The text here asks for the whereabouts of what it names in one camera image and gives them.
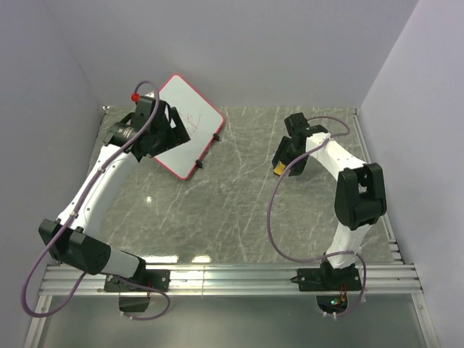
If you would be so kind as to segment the yellow whiteboard eraser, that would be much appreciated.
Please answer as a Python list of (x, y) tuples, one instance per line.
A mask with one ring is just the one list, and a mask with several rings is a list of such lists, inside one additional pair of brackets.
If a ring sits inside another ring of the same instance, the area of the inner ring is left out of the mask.
[(282, 162), (278, 162), (278, 164), (273, 168), (273, 173), (277, 176), (282, 176), (285, 169), (286, 165)]

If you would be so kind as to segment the red framed whiteboard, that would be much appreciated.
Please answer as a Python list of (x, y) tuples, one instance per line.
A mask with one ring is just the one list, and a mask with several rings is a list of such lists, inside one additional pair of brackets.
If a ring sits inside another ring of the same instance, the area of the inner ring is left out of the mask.
[(186, 180), (218, 137), (225, 119), (189, 82), (172, 75), (160, 88), (161, 100), (175, 107), (190, 140), (154, 157), (181, 180)]

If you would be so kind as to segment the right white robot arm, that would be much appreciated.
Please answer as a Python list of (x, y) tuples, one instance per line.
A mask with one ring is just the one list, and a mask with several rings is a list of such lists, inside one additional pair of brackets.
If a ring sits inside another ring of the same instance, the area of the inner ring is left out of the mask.
[(305, 284), (323, 291), (361, 288), (355, 268), (356, 253), (372, 225), (386, 213), (384, 174), (381, 166), (357, 158), (330, 133), (295, 133), (284, 136), (272, 160), (273, 171), (300, 175), (307, 158), (317, 160), (336, 180), (334, 211), (338, 220), (333, 241), (314, 278)]

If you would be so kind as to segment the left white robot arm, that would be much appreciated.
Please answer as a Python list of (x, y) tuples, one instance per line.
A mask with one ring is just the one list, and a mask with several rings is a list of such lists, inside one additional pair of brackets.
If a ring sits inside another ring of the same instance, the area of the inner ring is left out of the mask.
[(97, 161), (66, 209), (45, 219), (38, 232), (56, 261), (89, 275), (121, 277), (129, 291), (149, 283), (146, 261), (100, 241), (99, 232), (116, 194), (143, 157), (155, 157), (190, 139), (175, 107), (142, 98), (135, 111), (107, 132)]

